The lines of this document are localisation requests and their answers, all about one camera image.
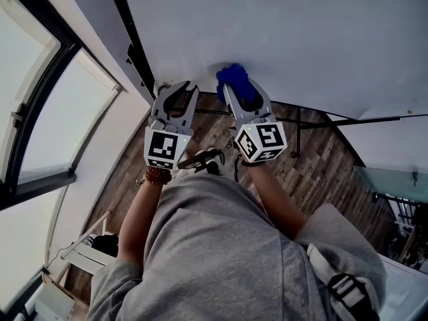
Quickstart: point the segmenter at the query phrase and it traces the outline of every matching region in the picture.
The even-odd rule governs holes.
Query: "forearm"
[[[270,220],[281,233],[294,239],[306,223],[306,217],[266,165],[248,170]]]
[[[146,181],[138,190],[120,228],[118,259],[127,259],[142,267],[148,230],[162,187]]]

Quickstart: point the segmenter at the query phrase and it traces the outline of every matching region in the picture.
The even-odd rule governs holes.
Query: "person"
[[[266,164],[248,170],[262,205],[223,170],[165,186],[169,171],[149,167],[117,260],[92,278],[88,320],[336,320],[311,243],[381,305],[385,269],[351,223],[329,204],[305,216]]]

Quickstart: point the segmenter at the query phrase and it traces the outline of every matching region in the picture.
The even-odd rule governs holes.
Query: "glass panel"
[[[70,167],[87,133],[116,94],[115,85],[84,51],[77,54],[37,119],[20,181]]]
[[[42,267],[49,223],[63,189],[0,212],[0,309]]]
[[[415,182],[413,174],[406,171],[362,167],[355,169],[375,193],[428,203],[428,174],[418,173]]]
[[[25,102],[60,48],[18,0],[0,0],[0,173],[4,178],[11,142],[11,112]]]

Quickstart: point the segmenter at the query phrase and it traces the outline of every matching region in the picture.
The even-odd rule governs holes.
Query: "gray t-shirt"
[[[335,320],[306,256],[309,243],[338,271],[369,278],[383,302],[381,260],[332,205],[291,241],[227,177],[176,179],[160,197],[144,273],[120,260],[98,271],[88,320]]]

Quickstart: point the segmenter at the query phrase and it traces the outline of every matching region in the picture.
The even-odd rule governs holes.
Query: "window pane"
[[[115,85],[84,51],[77,54],[37,119],[20,181],[70,167],[87,133],[115,95]]]
[[[60,43],[18,0],[0,0],[0,177],[13,136],[11,112],[25,102]]]
[[[0,309],[42,267],[49,223],[64,189],[0,212]]]

